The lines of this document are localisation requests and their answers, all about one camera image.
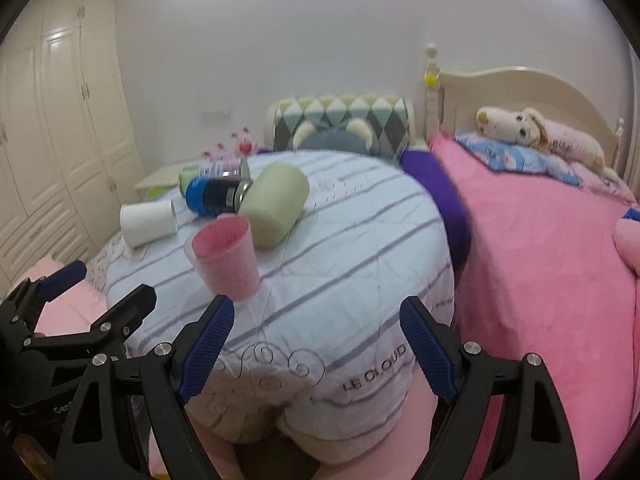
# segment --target geometric patterned cushion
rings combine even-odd
[[[394,95],[329,95],[283,99],[276,104],[273,149],[289,147],[296,128],[305,120],[337,126],[361,118],[369,121],[382,152],[394,154],[397,162],[409,143],[409,111],[404,98]]]

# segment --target white duvet cover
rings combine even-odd
[[[395,166],[283,152],[252,157],[252,177],[275,160],[306,174],[309,198],[286,240],[258,251],[260,290],[236,303],[234,328],[187,409],[229,441],[255,441],[277,425],[321,462],[344,462],[377,444],[401,413],[414,369],[401,301],[417,295],[437,320],[452,319],[447,237],[431,197]],[[140,283],[158,295],[127,342],[132,356],[171,342],[213,298],[182,250],[207,220],[193,221],[177,191],[170,197],[177,235],[136,251],[112,243],[108,305]]]

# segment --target blue pillow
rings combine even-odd
[[[569,186],[582,185],[575,171],[558,156],[545,155],[527,146],[487,139],[475,132],[456,133],[455,139],[475,158],[494,171],[546,175]]]

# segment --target pink toy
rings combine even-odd
[[[225,148],[225,145],[222,144],[222,142],[219,142],[216,149],[212,152],[203,152],[202,156],[203,158],[208,158],[211,162],[233,158],[233,154]]]
[[[258,153],[258,143],[249,128],[244,127],[241,134],[232,133],[231,137],[236,140],[236,156],[249,156]]]
[[[240,216],[220,215],[188,239],[184,251],[214,294],[244,301],[260,288],[251,226]]]

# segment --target pink blanket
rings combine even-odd
[[[627,206],[551,178],[494,173],[452,140],[432,151],[468,208],[472,245],[456,290],[463,340],[495,356],[542,355],[574,436],[580,478],[606,466],[630,427],[636,276],[612,230]],[[469,473],[480,476],[488,417]]]

